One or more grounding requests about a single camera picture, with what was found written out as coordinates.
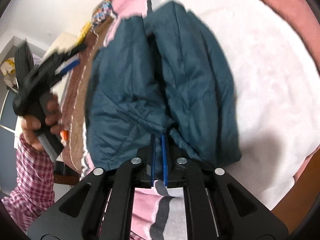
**person's arm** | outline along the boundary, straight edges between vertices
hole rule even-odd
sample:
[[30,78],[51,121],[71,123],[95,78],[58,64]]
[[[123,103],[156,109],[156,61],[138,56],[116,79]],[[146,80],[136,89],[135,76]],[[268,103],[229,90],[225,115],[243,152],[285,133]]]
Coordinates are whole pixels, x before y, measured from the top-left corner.
[[17,150],[17,187],[2,199],[16,224],[26,232],[54,203],[53,164],[47,153],[28,145],[23,134]]
[[[46,124],[53,125],[61,118],[57,96],[47,104],[51,113]],[[26,232],[31,223],[54,203],[53,163],[39,142],[34,130],[41,123],[33,116],[25,116],[21,123],[23,134],[17,150],[17,187],[10,197],[2,199],[4,206],[16,224]],[[51,127],[51,133],[59,134],[62,125]]]

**white blanket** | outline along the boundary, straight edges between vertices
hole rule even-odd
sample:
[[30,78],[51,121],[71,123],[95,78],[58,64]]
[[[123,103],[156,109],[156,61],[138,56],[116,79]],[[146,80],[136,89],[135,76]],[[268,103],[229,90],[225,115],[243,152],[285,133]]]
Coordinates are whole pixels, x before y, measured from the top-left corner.
[[[167,0],[151,0],[153,9]],[[320,144],[320,78],[291,26],[260,0],[177,0],[216,35],[236,86],[242,159],[226,167],[273,209]]]

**dark teal fabric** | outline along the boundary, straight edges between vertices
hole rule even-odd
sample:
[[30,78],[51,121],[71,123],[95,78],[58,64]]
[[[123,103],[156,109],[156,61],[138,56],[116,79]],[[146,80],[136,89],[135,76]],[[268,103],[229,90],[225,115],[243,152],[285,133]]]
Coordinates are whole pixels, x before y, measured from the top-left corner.
[[239,161],[234,84],[210,30],[169,2],[122,20],[96,55],[86,99],[87,147],[96,167],[117,168],[168,133],[211,167]]

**jacket sleeve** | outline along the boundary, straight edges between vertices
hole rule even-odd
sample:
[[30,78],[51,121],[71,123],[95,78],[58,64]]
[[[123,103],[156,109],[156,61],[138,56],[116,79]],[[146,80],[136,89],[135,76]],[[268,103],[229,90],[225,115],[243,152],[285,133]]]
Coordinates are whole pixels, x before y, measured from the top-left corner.
[[54,204],[53,183],[49,156],[33,149],[21,135],[17,150],[17,187],[2,203],[24,232]]

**metal bolt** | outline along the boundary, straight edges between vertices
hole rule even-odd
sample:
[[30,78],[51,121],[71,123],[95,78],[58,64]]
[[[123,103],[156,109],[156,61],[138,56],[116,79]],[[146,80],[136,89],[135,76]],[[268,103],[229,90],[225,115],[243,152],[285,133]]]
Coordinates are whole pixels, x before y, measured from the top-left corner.
[[96,176],[99,176],[103,173],[103,169],[102,168],[96,168],[94,169],[93,171],[93,174],[96,175]]
[[186,163],[187,163],[187,159],[186,159],[186,158],[178,158],[178,159],[177,159],[177,163],[179,163],[179,164],[186,164]]
[[139,164],[141,163],[141,159],[138,157],[132,158],[131,159],[132,164]]
[[223,175],[225,173],[225,171],[222,168],[216,168],[214,170],[214,173],[221,176],[221,175]]

